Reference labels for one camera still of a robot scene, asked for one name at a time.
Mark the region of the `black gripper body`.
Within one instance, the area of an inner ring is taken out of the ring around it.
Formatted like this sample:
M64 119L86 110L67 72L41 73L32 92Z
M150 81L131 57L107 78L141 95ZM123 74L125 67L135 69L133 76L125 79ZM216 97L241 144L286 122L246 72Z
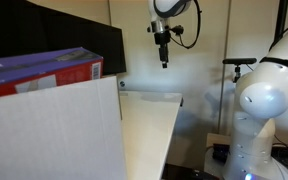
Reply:
M169 31L155 33L154 34L155 44L159 45L161 48L166 49L168 43L170 42L170 37L171 35Z

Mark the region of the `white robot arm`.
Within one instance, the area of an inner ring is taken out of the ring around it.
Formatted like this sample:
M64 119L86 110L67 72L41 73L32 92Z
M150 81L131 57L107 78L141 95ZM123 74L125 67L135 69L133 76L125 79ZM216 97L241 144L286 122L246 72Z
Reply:
M288 169L271 156L275 118L287 109L288 32L237 80L224 180L288 180Z

